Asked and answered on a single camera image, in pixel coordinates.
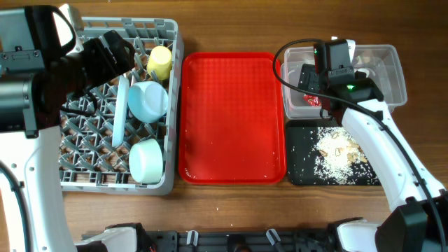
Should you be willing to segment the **white tissue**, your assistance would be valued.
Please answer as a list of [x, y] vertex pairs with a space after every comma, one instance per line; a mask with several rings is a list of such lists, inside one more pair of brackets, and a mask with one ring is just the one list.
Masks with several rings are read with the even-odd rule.
[[367, 78], [369, 76], [369, 74], [370, 74], [370, 72], [368, 69], [359, 68], [359, 69], [356, 69], [355, 77], [356, 77], [356, 79], [364, 79], [364, 78]]

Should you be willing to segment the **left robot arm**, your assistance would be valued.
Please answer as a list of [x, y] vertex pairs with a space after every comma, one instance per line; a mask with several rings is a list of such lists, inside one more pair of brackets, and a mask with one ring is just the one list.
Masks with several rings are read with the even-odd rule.
[[62, 43], [49, 5], [1, 11], [1, 196], [13, 251], [75, 251], [58, 172], [65, 103], [134, 67], [116, 31]]

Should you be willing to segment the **yellow plastic cup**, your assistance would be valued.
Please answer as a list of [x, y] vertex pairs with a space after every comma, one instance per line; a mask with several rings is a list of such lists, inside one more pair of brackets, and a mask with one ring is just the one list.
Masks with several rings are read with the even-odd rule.
[[168, 47], [159, 45], [151, 50], [148, 59], [147, 72], [159, 81], [167, 80], [172, 70], [172, 52]]

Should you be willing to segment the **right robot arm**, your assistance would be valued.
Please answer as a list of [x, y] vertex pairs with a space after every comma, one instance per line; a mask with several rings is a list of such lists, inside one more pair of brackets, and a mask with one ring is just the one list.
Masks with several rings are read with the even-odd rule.
[[350, 133], [374, 169], [391, 215], [381, 224], [336, 227], [343, 251], [446, 251], [447, 189], [420, 162], [394, 123], [382, 91], [352, 64], [354, 42], [314, 39], [313, 71], [299, 88]]

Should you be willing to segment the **red candy wrapper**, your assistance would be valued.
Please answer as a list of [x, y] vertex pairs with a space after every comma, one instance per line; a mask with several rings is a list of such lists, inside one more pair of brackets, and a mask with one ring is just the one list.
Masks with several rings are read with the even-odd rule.
[[317, 96], [312, 95], [304, 95], [303, 99], [308, 103], [310, 106], [320, 107], [321, 106], [321, 100]]

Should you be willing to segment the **light blue plate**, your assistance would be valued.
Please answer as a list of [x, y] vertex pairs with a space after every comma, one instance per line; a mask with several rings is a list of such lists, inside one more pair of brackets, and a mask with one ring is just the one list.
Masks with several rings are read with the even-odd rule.
[[125, 121], [127, 117], [127, 98], [130, 82], [124, 76], [119, 77], [118, 92], [115, 103], [113, 122], [112, 147], [119, 147], [125, 135]]

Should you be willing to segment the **green bowl with food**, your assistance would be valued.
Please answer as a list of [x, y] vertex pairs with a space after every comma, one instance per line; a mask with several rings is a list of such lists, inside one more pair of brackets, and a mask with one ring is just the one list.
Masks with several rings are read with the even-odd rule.
[[133, 145], [129, 152], [129, 170], [138, 183], [159, 183], [163, 174], [163, 158], [160, 145], [155, 139]]

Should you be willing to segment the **light blue bowl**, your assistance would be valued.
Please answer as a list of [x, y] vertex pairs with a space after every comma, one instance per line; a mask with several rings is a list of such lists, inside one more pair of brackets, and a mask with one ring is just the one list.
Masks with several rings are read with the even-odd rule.
[[129, 88], [127, 103], [138, 120], [155, 123], [167, 112], [168, 93], [155, 81], [138, 82]]

